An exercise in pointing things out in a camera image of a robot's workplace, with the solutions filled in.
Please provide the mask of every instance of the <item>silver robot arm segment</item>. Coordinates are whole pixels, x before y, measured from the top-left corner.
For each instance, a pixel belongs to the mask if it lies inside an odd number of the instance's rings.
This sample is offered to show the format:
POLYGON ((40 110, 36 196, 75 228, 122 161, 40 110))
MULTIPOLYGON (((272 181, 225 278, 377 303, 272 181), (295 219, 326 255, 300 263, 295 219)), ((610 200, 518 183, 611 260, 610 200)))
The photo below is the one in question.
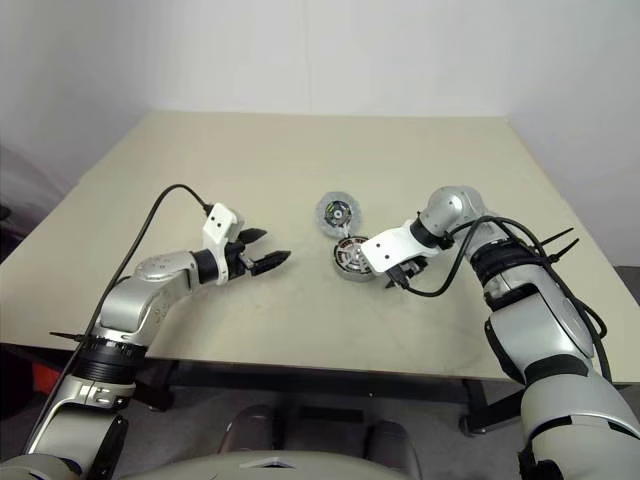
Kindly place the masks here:
POLYGON ((491 348, 505 373, 526 385, 522 477, 637 478, 640 423, 592 365, 599 338, 548 260, 491 215, 478 192, 441 188, 417 219, 374 236, 362 254, 376 274, 408 288, 402 264, 433 257, 452 240, 466 241, 463 253, 493 311, 485 323, 491 348))
POLYGON ((276 251, 259 260, 246 257, 246 244, 267 232, 241 230, 243 223, 215 204, 202 229, 203 250, 146 259, 116 284, 26 455, 13 459, 10 468, 3 465, 3 473, 6 467, 15 478, 66 478, 57 472, 62 469, 68 478, 110 477, 128 426, 118 412, 134 396, 137 371, 171 307, 204 284, 223 285, 247 271, 259 275, 289 256, 276 251))

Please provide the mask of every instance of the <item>circular metal part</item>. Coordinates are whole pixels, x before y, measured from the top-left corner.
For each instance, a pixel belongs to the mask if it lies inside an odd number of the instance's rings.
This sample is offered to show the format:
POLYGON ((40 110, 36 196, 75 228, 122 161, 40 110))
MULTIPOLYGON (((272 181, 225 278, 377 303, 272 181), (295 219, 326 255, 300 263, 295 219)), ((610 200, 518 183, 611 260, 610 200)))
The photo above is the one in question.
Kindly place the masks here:
POLYGON ((316 205, 316 220, 327 235, 334 238, 348 237, 362 224, 360 205, 345 192, 329 192, 316 205))
POLYGON ((367 237, 347 237, 333 248, 333 265, 342 278, 352 282, 368 282, 374 278, 360 252, 360 246, 367 240, 367 237))

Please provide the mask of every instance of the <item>black cable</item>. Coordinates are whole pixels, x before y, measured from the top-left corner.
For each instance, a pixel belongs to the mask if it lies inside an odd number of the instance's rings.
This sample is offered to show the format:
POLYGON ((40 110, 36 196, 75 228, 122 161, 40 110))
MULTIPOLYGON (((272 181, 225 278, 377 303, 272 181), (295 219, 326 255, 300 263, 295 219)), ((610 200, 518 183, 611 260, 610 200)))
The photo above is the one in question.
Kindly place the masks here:
POLYGON ((455 260, 453 261, 453 265, 449 270, 449 274, 447 275, 447 278, 445 279, 444 283, 439 289, 433 292, 423 292, 423 291, 411 288, 408 281, 407 281, 407 285, 403 286, 403 288, 415 295, 419 295, 421 297, 429 297, 429 298, 438 297, 442 295, 444 292, 446 292, 449 286, 451 285, 451 282, 453 282, 453 279, 455 278, 456 274, 458 273, 458 269, 460 268, 460 264, 462 263, 464 254, 467 251, 467 248, 469 247, 469 242, 471 242, 471 238, 476 233, 476 230, 478 229, 480 224, 491 221, 492 219, 493 217, 491 216, 484 216, 484 217, 479 217, 473 222, 469 222, 469 225, 470 225, 469 231, 467 232, 467 235, 464 237, 464 240, 462 241, 462 245, 460 245, 460 249, 458 250, 458 254, 456 255, 455 260))
POLYGON ((162 203, 164 198, 171 191, 176 190, 178 188, 181 188, 181 189, 186 190, 187 192, 189 192, 191 194, 191 196, 193 196, 193 198, 195 198, 196 201, 203 208, 203 210, 205 211, 205 214, 207 214, 207 215, 209 214, 211 206, 208 205, 207 203, 205 203, 204 200, 202 200, 202 198, 200 197, 200 195, 198 195, 188 185, 184 185, 182 183, 176 183, 174 185, 170 185, 169 187, 165 188, 162 192, 160 192, 160 195, 158 195, 158 198, 156 198, 156 201, 153 203, 153 206, 151 207, 151 210, 149 210, 149 213, 147 214, 147 218, 145 219, 144 223, 142 224, 142 227, 140 228, 140 231, 138 232, 138 235, 136 236, 135 240, 131 244, 131 247, 129 248, 129 251, 124 256, 122 261, 120 262, 120 265, 118 265, 118 268, 116 268, 116 271, 114 272, 113 276, 111 277, 111 280, 109 280, 109 283, 107 284, 107 286, 105 287, 104 291, 102 292, 102 295, 100 296, 100 300, 98 300, 98 304, 96 305, 96 308, 94 309, 93 314, 91 315, 91 319, 89 320, 89 324, 87 325, 87 329, 85 330, 82 339, 78 342, 78 345, 76 346, 76 349, 71 354, 71 358, 69 359, 69 361, 65 365, 64 369, 60 373, 60 376, 58 377, 58 380, 56 381, 56 383, 55 383, 55 385, 53 387, 53 390, 51 391, 51 393, 47 397, 47 401, 45 402, 44 407, 42 407, 42 410, 40 411, 40 414, 38 415, 38 419, 36 420, 33 428, 31 429, 31 432, 29 433, 29 437, 27 438, 27 441, 25 443, 25 447, 24 447, 23 450, 26 450, 31 445, 31 442, 33 441, 33 437, 36 434, 36 432, 38 431, 38 428, 40 427, 40 424, 44 420, 49 408, 51 407, 51 403, 53 402, 53 399, 55 398, 55 396, 56 396, 56 394, 58 392, 58 389, 60 388, 60 385, 62 385, 62 382, 63 382, 64 378, 69 373, 69 370, 71 370, 71 367, 73 366, 74 361, 76 360, 78 354, 80 353, 80 350, 85 346, 87 338, 91 335, 91 332, 92 332, 93 328, 95 327, 96 322, 98 320, 98 315, 100 315, 100 311, 102 310, 102 305, 104 304, 104 301, 107 298, 107 295, 109 295, 109 292, 113 289, 113 287, 115 287, 120 281, 124 280, 124 279, 120 278, 120 275, 122 275, 122 272, 126 268, 126 266, 129 263, 129 261, 131 260, 131 257, 133 257, 133 254, 138 249, 138 246, 140 245, 140 242, 142 242, 142 239, 143 239, 144 235, 147 233, 149 225, 151 225, 151 221, 153 220, 153 217, 155 216, 156 211, 160 207, 160 204, 162 203))
POLYGON ((122 282, 124 282, 124 281, 125 281, 125 280, 127 280, 128 278, 131 278, 131 275, 125 275, 124 277, 120 277, 120 278, 118 279, 118 281, 116 282, 116 285, 121 284, 122 282))
POLYGON ((598 334, 598 336, 600 338, 606 337, 607 333, 609 333, 609 330, 607 330, 607 324, 604 323, 604 320, 602 320, 600 315, 598 315, 589 305, 584 303, 582 300, 578 299, 578 302, 580 302, 580 305, 582 305, 582 308, 584 308, 587 311, 587 313, 591 316, 591 318, 593 318, 598 324, 598 326, 600 327, 600 333, 598 334))
POLYGON ((502 228, 502 230, 505 231, 505 233, 507 233, 507 235, 510 238, 515 238, 516 240, 519 240, 515 235, 513 235, 512 232, 510 232, 508 229, 503 228, 504 227, 503 224, 512 225, 516 227, 518 230, 523 232, 529 238, 535 250, 538 251, 538 255, 541 257, 540 258, 541 261, 537 262, 537 264, 539 264, 545 269, 545 271, 549 274, 552 280, 558 285, 560 290, 562 290, 562 293, 574 305, 576 311, 578 312, 578 315, 582 319, 582 322, 584 323, 585 327, 589 332, 591 341, 593 342, 596 353, 598 354, 598 361, 600 363, 600 370, 601 370, 602 376, 605 379, 607 379, 609 382, 612 382, 609 359, 604 350, 604 346, 602 345, 602 338, 604 338, 604 336, 607 334, 606 324, 591 307, 589 307, 584 302, 576 298, 576 296, 573 294, 569 286, 560 278, 560 276, 556 273, 556 271, 551 267, 551 262, 549 261, 547 253, 542 243, 540 242, 540 240, 538 240, 538 238, 533 234, 531 230, 529 230, 529 228, 527 228, 526 226, 522 225, 519 222, 516 222, 515 220, 506 218, 506 217, 483 216, 473 222, 467 222, 465 224, 459 225, 458 227, 452 229, 449 232, 449 234, 452 236, 465 228, 469 228, 469 232, 467 232, 467 235, 465 236, 462 242, 460 250, 458 251, 458 255, 456 256, 456 259, 449 271, 449 275, 447 276, 442 287, 440 287, 438 290, 434 292, 422 292, 420 290, 416 290, 412 288, 410 285, 408 285, 408 282, 407 282, 407 285, 403 285, 403 288, 415 295, 419 295, 422 297, 437 297, 439 295, 442 295, 449 288, 456 273, 458 272, 458 268, 460 267, 460 263, 462 262, 464 253, 467 247, 469 246, 471 237, 475 234, 475 231, 477 230, 480 223, 489 222, 489 221, 494 222, 498 227, 502 228), (596 321, 596 323, 600 327, 600 333, 598 333, 595 327, 593 326, 591 317, 596 321))

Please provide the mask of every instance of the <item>table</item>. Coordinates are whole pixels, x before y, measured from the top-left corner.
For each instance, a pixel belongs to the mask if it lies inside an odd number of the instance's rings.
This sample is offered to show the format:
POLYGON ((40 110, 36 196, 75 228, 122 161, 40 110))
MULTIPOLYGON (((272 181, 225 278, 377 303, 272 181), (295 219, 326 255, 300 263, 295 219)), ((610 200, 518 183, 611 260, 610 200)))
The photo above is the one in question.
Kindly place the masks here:
MULTIPOLYGON (((436 299, 384 290, 382 278, 351 283, 335 274, 334 240, 314 219, 322 195, 343 190, 362 208, 359 233, 373 235, 413 217, 436 188, 468 184, 541 238, 576 228, 581 241, 557 270, 608 323, 614 380, 640 381, 640 309, 500 118, 152 113, 0 266, 0 341, 73 348, 48 332, 84 330, 155 197, 177 182, 266 228, 250 255, 293 253, 269 274, 206 288, 176 306, 151 357, 506 378, 485 339, 490 312, 468 265, 436 299)), ((202 223, 193 200, 172 193, 130 269, 151 255, 201 248, 202 223)), ((433 259, 415 286, 439 286, 453 253, 433 259)))

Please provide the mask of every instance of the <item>red object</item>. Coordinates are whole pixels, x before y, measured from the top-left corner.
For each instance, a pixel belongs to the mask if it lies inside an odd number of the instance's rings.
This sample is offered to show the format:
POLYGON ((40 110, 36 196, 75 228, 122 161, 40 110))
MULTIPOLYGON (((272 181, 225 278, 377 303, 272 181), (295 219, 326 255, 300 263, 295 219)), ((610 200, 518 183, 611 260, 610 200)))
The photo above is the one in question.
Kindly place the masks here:
POLYGON ((42 392, 49 395, 53 390, 53 386, 58 381, 60 372, 56 372, 49 367, 40 365, 39 363, 33 364, 33 389, 36 392, 42 392))

